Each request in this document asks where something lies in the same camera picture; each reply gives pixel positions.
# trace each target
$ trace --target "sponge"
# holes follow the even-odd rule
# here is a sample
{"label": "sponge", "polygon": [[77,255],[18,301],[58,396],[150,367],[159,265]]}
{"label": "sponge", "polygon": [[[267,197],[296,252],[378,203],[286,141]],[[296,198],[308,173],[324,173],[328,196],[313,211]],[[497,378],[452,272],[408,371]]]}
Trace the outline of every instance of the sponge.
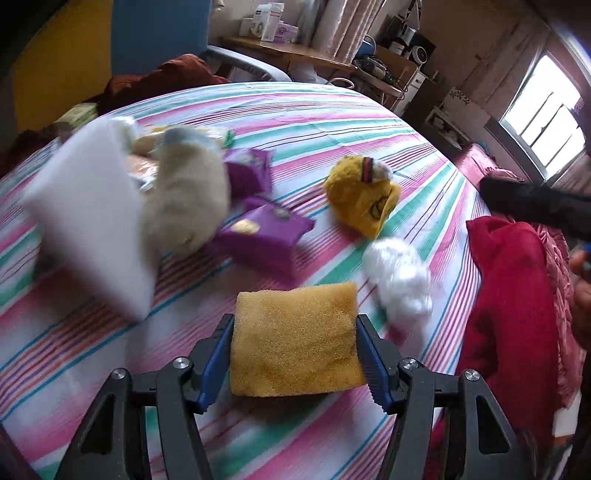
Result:
{"label": "sponge", "polygon": [[356,317],[352,282],[241,292],[230,352],[232,393],[281,397],[364,385]]}

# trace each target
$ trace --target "white foam sheet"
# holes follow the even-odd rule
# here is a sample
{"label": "white foam sheet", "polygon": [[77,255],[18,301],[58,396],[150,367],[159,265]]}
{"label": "white foam sheet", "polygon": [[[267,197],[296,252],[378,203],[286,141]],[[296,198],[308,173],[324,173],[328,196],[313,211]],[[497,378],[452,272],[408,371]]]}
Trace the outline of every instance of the white foam sheet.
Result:
{"label": "white foam sheet", "polygon": [[43,242],[96,297],[130,321],[148,315],[158,256],[141,234],[141,194],[112,119],[75,133],[21,201],[43,228]]}

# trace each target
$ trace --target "white plastic bag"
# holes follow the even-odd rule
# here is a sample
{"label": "white plastic bag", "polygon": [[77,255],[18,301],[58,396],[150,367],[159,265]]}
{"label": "white plastic bag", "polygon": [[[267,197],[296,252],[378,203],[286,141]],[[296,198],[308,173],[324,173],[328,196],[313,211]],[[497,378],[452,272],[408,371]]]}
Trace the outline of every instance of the white plastic bag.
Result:
{"label": "white plastic bag", "polygon": [[372,242],[363,253],[363,271],[377,286],[392,325],[409,332],[431,316],[431,272],[412,245],[394,237]]}

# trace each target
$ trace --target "yellow wall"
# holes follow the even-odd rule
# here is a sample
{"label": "yellow wall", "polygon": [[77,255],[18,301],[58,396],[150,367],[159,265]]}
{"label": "yellow wall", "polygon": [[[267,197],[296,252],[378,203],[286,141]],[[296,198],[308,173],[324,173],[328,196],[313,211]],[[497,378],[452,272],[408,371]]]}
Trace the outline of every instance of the yellow wall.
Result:
{"label": "yellow wall", "polygon": [[111,78],[113,0],[70,0],[12,67],[18,130],[40,129]]}

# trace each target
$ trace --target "chair armrest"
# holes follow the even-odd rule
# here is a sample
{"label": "chair armrest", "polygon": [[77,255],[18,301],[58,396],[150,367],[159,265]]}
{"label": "chair armrest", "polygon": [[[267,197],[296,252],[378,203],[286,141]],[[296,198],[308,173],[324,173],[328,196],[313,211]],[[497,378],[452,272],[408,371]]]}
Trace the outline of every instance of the chair armrest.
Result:
{"label": "chair armrest", "polygon": [[229,63],[234,67],[245,70],[257,78],[266,82],[290,82],[288,74],[282,72],[280,69],[269,65],[264,61],[253,59],[242,53],[238,53],[225,48],[215,47],[213,45],[207,46],[207,55],[224,63]]}

